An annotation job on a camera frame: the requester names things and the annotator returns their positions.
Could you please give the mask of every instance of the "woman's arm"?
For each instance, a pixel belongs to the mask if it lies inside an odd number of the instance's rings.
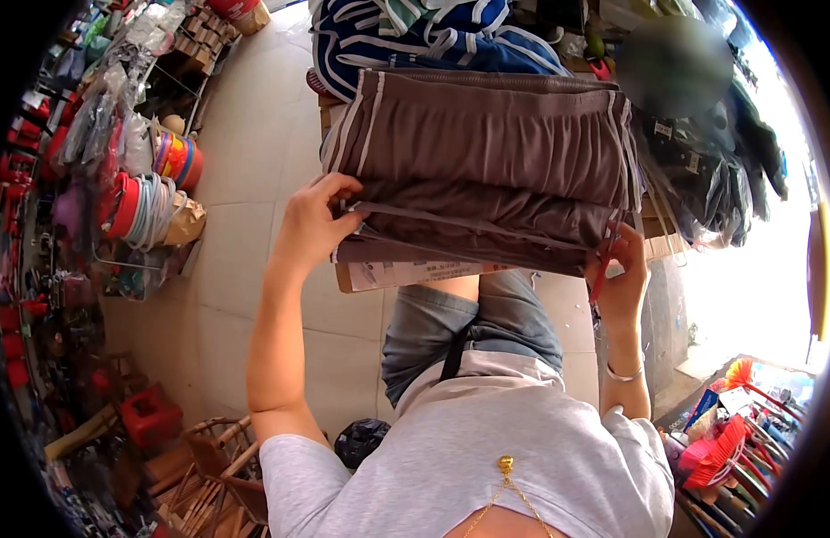
[[[631,377],[642,369],[644,360],[640,319],[649,276],[645,263],[645,239],[624,222],[618,224],[617,229],[614,223],[610,223],[610,228],[618,233],[611,255],[622,265],[624,272],[603,281],[597,307],[610,341],[607,362],[616,375]],[[605,252],[607,248],[608,241],[604,241],[600,251]],[[592,285],[600,265],[598,256],[591,253],[585,267],[585,280]],[[618,382],[608,375],[605,377],[600,391],[601,416],[616,405],[624,406],[627,418],[651,418],[651,401],[648,399],[644,372],[630,382]]]
[[[285,433],[328,444],[305,402],[302,284],[366,216],[348,213],[335,221],[329,204],[361,189],[355,178],[329,174],[305,185],[287,204],[248,350],[248,409],[260,444]]]

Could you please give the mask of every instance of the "black plastic bag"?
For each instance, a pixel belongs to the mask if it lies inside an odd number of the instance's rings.
[[[382,443],[389,428],[391,425],[387,422],[375,418],[356,420],[337,436],[334,453],[346,468],[357,469]]]

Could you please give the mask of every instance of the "stack of shorts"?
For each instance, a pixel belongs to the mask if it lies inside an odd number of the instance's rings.
[[[479,261],[581,276],[642,180],[630,102],[611,82],[459,70],[362,70],[323,169],[370,211],[334,262]]]

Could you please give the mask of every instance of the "woman's left hand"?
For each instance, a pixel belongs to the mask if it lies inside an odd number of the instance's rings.
[[[347,200],[362,189],[356,178],[337,173],[318,176],[300,188],[287,204],[269,264],[307,278],[369,215],[354,211],[335,220],[329,204]]]

